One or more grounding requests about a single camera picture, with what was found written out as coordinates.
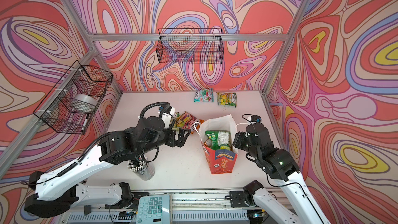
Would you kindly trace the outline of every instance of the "gray vented strip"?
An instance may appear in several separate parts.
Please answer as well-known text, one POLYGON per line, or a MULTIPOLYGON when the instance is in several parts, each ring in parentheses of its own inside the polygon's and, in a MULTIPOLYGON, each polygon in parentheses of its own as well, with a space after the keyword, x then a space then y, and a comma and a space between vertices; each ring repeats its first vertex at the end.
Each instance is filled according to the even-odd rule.
MULTIPOLYGON (((121 217, 118 220, 119 213, 111 213, 113 221, 135 222, 134 217, 121 217)), ((207 211, 173 211, 173 221, 236 221, 249 220, 246 210, 207 210, 207 211)), ((84 215, 82 212, 72 212, 68 223, 109 223, 109 212, 91 212, 84 215)))

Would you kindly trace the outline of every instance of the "black wire mesh basket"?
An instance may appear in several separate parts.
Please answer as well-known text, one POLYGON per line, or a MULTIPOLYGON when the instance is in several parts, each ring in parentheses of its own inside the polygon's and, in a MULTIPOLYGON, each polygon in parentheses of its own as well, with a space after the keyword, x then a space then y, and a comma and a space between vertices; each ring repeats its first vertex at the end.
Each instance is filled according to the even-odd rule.
POLYGON ((51 92, 33 113, 58 133, 85 134, 112 79, 111 72, 96 66, 79 65, 71 80, 62 89, 57 89, 60 92, 49 107, 37 111, 51 92))
POLYGON ((159 63, 222 64, 220 28, 160 28, 156 48, 159 63))

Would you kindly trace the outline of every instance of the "gift bag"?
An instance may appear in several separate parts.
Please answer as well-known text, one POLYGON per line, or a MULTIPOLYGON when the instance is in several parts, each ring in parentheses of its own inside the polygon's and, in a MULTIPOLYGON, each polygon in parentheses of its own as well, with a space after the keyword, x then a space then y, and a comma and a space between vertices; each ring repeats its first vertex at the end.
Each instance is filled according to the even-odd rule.
POLYGON ((234 168, 236 158, 238 157, 238 151, 232 146, 236 130, 236 123, 231 115, 227 115, 219 118, 211 118, 200 124, 195 122, 194 128, 200 136, 200 142, 205 152, 207 163, 209 164, 210 172, 212 174, 231 173, 234 168), (203 143, 207 140, 205 134, 206 131, 217 131, 224 130, 231 133, 229 141, 231 144, 231 150, 212 150, 206 147, 203 143))

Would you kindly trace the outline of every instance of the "psychedelic wallpaper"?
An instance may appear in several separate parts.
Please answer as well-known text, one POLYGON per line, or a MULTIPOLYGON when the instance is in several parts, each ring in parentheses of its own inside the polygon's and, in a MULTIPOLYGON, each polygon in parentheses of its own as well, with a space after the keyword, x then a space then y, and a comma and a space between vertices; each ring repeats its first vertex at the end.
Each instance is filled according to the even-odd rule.
POLYGON ((398 0, 313 0, 267 90, 334 224, 398 220, 398 0))
MULTIPOLYGON (((86 52, 86 44, 59 0, 1 0, 0 153, 28 123, 60 76, 86 52)), ((102 132, 116 98, 110 88, 83 136, 40 128, 0 180, 0 223, 51 221, 23 211, 25 198, 33 191, 20 181, 36 170, 52 170, 78 157, 81 149, 102 132)))
MULTIPOLYGON (((301 0, 72 0, 89 32, 157 33, 212 28, 224 33, 287 33, 301 0)), ((122 91, 260 90, 281 46, 224 42, 222 65, 158 64, 157 42, 98 41, 122 91)))

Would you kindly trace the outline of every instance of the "wire basket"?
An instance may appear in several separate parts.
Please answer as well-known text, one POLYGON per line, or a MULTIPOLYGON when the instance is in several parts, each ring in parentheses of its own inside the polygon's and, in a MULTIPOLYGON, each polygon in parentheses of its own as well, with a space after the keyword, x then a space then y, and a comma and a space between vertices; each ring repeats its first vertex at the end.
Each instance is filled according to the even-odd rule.
POLYGON ((112 79, 111 72, 80 65, 65 87, 57 89, 60 93, 49 107, 36 111, 48 93, 33 113, 58 133, 85 134, 112 79))
POLYGON ((159 63, 222 64, 220 28, 160 28, 156 48, 159 63))

